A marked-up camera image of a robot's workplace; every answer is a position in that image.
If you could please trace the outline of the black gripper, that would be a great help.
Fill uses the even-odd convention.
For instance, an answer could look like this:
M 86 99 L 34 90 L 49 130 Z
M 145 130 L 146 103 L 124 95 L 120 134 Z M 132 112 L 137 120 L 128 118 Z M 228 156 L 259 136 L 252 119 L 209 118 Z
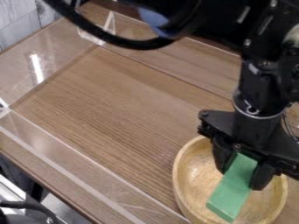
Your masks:
M 299 180 L 299 143 L 287 133 L 281 116 L 248 117 L 240 112 L 201 110 L 197 132 L 212 142 L 212 156 L 221 174 L 229 168 L 236 152 L 259 162 L 249 187 L 261 191 L 275 175 Z

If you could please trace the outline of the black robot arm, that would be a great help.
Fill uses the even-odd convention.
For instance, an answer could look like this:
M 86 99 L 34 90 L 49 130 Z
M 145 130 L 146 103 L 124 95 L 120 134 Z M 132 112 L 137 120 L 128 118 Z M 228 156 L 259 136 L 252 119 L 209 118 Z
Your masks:
M 104 31 L 64 0 L 44 1 L 114 46 L 154 50 L 197 36 L 234 49 L 241 64 L 233 109 L 202 110 L 197 131 L 212 142 L 220 172 L 228 171 L 237 154 L 256 160 L 253 190 L 277 175 L 299 180 L 299 138 L 283 125 L 285 109 L 299 102 L 299 0 L 117 0 L 137 9 L 150 26 L 156 35 L 145 40 Z

